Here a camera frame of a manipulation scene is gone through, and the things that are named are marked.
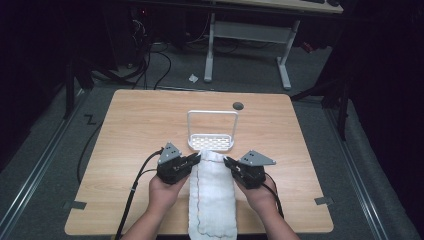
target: white basket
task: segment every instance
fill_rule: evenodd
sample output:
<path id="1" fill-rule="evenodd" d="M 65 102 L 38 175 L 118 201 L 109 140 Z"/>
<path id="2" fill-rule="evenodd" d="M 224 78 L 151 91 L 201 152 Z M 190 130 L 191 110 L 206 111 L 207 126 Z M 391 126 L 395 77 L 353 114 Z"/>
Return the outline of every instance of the white basket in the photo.
<path id="1" fill-rule="evenodd" d="M 234 115 L 234 125 L 232 134 L 192 134 L 191 133 L 191 115 L 192 114 L 227 114 Z M 188 145 L 194 151 L 211 150 L 217 152 L 226 152 L 231 150 L 234 145 L 234 133 L 237 127 L 238 113 L 234 111 L 203 111 L 191 110 L 187 113 L 188 127 Z"/>

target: white towel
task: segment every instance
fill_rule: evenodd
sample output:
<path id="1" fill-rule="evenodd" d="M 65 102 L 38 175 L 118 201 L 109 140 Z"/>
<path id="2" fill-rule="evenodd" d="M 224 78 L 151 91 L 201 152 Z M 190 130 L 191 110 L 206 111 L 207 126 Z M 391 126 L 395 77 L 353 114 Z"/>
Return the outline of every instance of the white towel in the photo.
<path id="1" fill-rule="evenodd" d="M 189 227 L 192 240 L 237 239 L 236 201 L 224 155 L 201 151 L 190 175 Z"/>

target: wooden tabletop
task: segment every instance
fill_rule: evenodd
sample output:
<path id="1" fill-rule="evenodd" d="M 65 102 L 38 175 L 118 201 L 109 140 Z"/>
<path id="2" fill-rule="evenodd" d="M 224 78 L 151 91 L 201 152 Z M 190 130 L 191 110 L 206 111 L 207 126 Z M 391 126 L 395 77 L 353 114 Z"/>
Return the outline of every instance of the wooden tabletop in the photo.
<path id="1" fill-rule="evenodd" d="M 283 94 L 116 91 L 76 201 L 65 226 L 70 235 L 113 235 L 119 226 L 132 183 L 145 159 L 171 141 L 184 156 L 192 153 L 187 139 L 189 110 L 234 111 L 241 102 L 233 149 L 226 155 L 239 159 L 253 149 L 277 162 L 266 166 L 277 183 L 285 219 L 296 232 L 330 232 L 333 223 L 323 197 L 290 98 Z M 157 158 L 146 169 L 156 168 Z M 140 178 L 123 232 L 148 204 L 149 172 Z M 263 226 L 235 186 L 238 232 L 261 233 Z M 160 234 L 187 234 L 189 182 L 163 221 Z"/>
<path id="2" fill-rule="evenodd" d="M 216 2 L 245 4 L 261 7 L 283 8 L 291 10 L 322 12 L 322 13 L 343 13 L 343 8 L 339 5 L 333 7 L 327 2 L 314 3 L 301 0 L 215 0 Z"/>

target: white desk frame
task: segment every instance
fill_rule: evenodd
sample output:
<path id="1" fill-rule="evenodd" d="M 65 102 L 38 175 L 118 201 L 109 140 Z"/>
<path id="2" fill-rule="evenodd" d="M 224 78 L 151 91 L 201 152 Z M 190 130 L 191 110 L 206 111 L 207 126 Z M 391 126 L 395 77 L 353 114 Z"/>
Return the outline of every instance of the white desk frame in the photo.
<path id="1" fill-rule="evenodd" d="M 286 61 L 296 37 L 300 21 L 296 20 L 291 28 L 271 27 L 235 22 L 215 21 L 215 14 L 211 14 L 209 31 L 209 49 L 206 57 L 205 82 L 212 81 L 213 71 L 213 42 L 215 37 L 233 38 L 250 41 L 285 43 L 286 48 L 282 57 L 277 57 L 281 81 L 285 90 L 291 89 L 290 79 L 287 74 Z"/>

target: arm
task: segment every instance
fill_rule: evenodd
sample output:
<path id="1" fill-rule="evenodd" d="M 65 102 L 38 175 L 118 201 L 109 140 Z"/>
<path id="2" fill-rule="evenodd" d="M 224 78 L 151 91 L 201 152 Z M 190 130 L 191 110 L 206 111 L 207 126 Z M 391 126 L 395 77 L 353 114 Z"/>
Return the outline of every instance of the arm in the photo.
<path id="1" fill-rule="evenodd" d="M 131 226 L 122 237 L 123 240 L 156 239 L 160 224 L 166 212 L 177 201 L 178 193 L 188 177 L 174 185 L 169 185 L 158 176 L 154 176 L 149 184 L 149 205 L 143 215 Z"/>
<path id="2" fill-rule="evenodd" d="M 278 213 L 274 196 L 264 187 L 247 190 L 237 183 L 246 195 L 250 207 L 255 210 L 270 240 L 298 240 L 299 237 Z M 275 191 L 275 186 L 267 176 L 265 184 Z"/>

